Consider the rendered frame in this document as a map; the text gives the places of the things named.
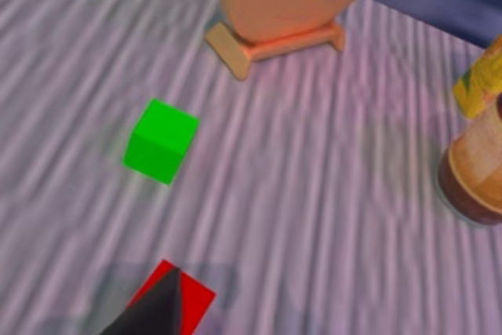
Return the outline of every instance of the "green block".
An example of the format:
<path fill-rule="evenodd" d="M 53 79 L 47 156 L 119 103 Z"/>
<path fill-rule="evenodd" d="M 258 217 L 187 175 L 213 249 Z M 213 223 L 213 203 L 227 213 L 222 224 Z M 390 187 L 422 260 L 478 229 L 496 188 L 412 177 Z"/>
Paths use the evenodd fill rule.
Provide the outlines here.
<path fill-rule="evenodd" d="M 188 152 L 198 119 L 153 99 L 134 126 L 124 165 L 170 184 Z"/>

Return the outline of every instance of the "yellow bottle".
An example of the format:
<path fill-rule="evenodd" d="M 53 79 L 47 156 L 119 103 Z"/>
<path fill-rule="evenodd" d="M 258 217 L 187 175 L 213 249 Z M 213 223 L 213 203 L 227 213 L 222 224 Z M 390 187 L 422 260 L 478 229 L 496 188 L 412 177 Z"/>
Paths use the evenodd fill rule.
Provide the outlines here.
<path fill-rule="evenodd" d="M 485 50 L 453 87 L 453 95 L 467 118 L 474 118 L 502 93 L 502 35 Z"/>

